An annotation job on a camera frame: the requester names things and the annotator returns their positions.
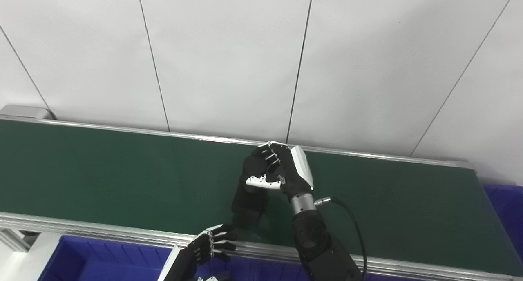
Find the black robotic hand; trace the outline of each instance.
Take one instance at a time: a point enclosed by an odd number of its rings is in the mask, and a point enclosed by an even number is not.
[[[227,240],[236,240],[237,235],[232,232],[232,225],[217,225],[202,231],[196,238],[181,249],[177,255],[175,251],[169,256],[165,266],[171,266],[165,277],[159,281],[189,281],[194,278],[196,269],[212,257],[229,262],[230,257],[221,250],[234,251],[236,245]],[[206,280],[230,281],[228,274],[210,276]]]
[[[236,214],[261,216],[269,189],[287,196],[294,213],[293,240],[310,280],[361,281],[358,266],[316,210],[312,175],[301,147],[291,149],[276,141],[260,145],[244,160],[239,181],[232,206]]]
[[[264,158],[266,181],[280,182],[282,192],[289,201],[298,194],[311,194],[314,187],[307,158],[300,147],[269,141],[257,147],[252,156]]]

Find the white object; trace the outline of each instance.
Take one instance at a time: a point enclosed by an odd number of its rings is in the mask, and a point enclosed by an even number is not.
[[[169,273],[170,268],[174,264],[174,261],[176,260],[176,257],[178,257],[178,254],[180,253],[180,247],[178,247],[176,244],[172,248],[172,251],[169,254],[169,257],[167,258],[167,261],[165,262],[165,265],[162,268],[162,271],[160,272],[160,276],[158,277],[157,281],[164,281],[165,277],[167,277],[167,274]]]
[[[311,169],[308,166],[307,156],[303,149],[298,145],[291,149],[291,154],[293,155],[293,160],[295,162],[297,173],[307,181],[311,186],[311,189],[314,189],[314,182],[312,181]]]
[[[0,109],[0,115],[34,119],[53,119],[51,113],[45,108],[12,104],[8,104]]]

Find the robotic finger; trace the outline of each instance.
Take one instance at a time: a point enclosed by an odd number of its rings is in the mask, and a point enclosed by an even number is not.
[[[176,245],[165,262],[158,281],[193,280],[197,267],[212,257],[222,259],[224,262],[230,261],[230,257],[221,250],[236,250],[236,245],[227,241],[237,238],[232,230],[232,225],[217,225],[202,231],[184,249]],[[230,275],[221,274],[194,280],[230,281]]]

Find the white wall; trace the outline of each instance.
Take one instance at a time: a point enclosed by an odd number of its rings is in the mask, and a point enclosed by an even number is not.
[[[312,0],[296,84],[309,1],[0,0],[36,85],[0,35],[0,106],[470,160],[523,185],[522,0]]]

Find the robotic hand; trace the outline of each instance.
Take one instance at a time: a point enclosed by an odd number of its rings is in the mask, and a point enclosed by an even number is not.
[[[236,240],[237,236],[231,232],[232,230],[232,225],[217,225],[202,231],[186,248],[179,249],[175,246],[164,265],[164,268],[170,269],[163,270],[158,281],[231,281],[228,272],[206,279],[194,279],[194,275],[196,268],[211,257],[222,259],[224,262],[230,261],[230,257],[220,250],[236,250],[236,245],[226,241]]]
[[[293,207],[293,239],[310,279],[361,281],[358,266],[341,242],[327,231],[316,210],[313,188],[312,175],[301,147],[290,149],[288,145],[271,141],[260,145],[244,160],[233,212],[260,216],[267,204],[266,190],[282,190]]]

